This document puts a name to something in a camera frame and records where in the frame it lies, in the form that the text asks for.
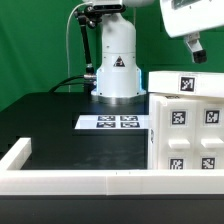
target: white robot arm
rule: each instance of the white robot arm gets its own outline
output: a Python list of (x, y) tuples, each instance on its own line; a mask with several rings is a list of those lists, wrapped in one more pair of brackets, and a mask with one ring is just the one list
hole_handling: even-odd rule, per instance
[(184, 36), (193, 61), (206, 61), (199, 31), (224, 25), (223, 0), (160, 0), (165, 28), (170, 37)]
[(142, 101), (141, 70), (136, 65), (136, 30), (120, 13), (122, 7), (140, 7), (154, 0), (93, 0), (87, 8), (102, 15), (102, 64), (97, 70), (97, 88), (93, 99), (112, 104)]

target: white panel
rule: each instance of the white panel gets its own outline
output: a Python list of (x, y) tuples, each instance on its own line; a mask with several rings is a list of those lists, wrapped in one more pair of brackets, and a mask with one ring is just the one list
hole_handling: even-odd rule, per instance
[(202, 139), (201, 144), (206, 149), (214, 149), (214, 148), (223, 148), (224, 149), (224, 142), (220, 138)]
[(20, 138), (0, 161), (0, 171), (20, 170), (31, 152), (31, 139)]
[(189, 149), (191, 144), (187, 139), (170, 139), (169, 146), (171, 149)]
[(223, 170), (0, 171), (0, 195), (224, 194)]
[(149, 72), (149, 92), (224, 97), (224, 73)]

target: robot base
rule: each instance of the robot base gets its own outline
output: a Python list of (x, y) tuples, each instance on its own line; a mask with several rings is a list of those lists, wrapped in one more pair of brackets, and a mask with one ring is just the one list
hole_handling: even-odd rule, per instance
[(97, 101), (100, 103), (108, 103), (108, 104), (133, 104), (133, 103), (140, 103), (144, 102), (146, 99), (146, 94), (139, 94), (138, 96), (134, 97), (104, 97), (100, 95), (91, 95), (93, 101)]

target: black cable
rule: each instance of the black cable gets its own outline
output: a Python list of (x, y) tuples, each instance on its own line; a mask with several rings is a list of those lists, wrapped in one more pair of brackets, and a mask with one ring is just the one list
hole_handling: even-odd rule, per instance
[(58, 83), (56, 86), (52, 87), (52, 88), (49, 90), (49, 92), (50, 92), (50, 93), (53, 93), (53, 92), (54, 92), (57, 88), (59, 88), (62, 84), (65, 84), (65, 83), (67, 83), (67, 82), (69, 82), (69, 81), (72, 81), (72, 80), (75, 80), (75, 79), (82, 79), (82, 78), (84, 78), (83, 75), (72, 76), (72, 77), (70, 77), (70, 78), (67, 78), (67, 79), (61, 81), (60, 83)]
[(94, 68), (93, 68), (93, 65), (92, 65), (90, 48), (89, 48), (89, 40), (88, 40), (88, 35), (87, 35), (87, 30), (86, 30), (87, 18), (84, 15), (83, 12), (78, 12), (78, 11), (77, 11), (77, 14), (75, 16), (78, 19), (80, 29), (81, 29), (81, 34), (82, 34), (84, 56), (85, 56), (85, 59), (86, 59), (86, 73), (93, 74), (94, 73)]
[(53, 87), (49, 92), (53, 93), (61, 86), (70, 86), (70, 85), (92, 85), (92, 83), (75, 82), (75, 83), (58, 84), (57, 86)]

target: black tabletop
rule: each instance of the black tabletop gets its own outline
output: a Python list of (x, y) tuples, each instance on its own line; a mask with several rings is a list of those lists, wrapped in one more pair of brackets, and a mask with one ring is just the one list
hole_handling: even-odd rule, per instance
[[(114, 106), (84, 93), (25, 95), (0, 113), (0, 156), (31, 137), (23, 169), (145, 169), (146, 129), (74, 129), (79, 115), (98, 114), (147, 115), (148, 100)], [(223, 212), (223, 195), (0, 196), (1, 223), (222, 224)]]
[(147, 135), (141, 130), (75, 130), (80, 115), (144, 115), (144, 103), (110, 105), (85, 93), (33, 93), (0, 113), (3, 156), (19, 137), (31, 137), (22, 169), (145, 169)]

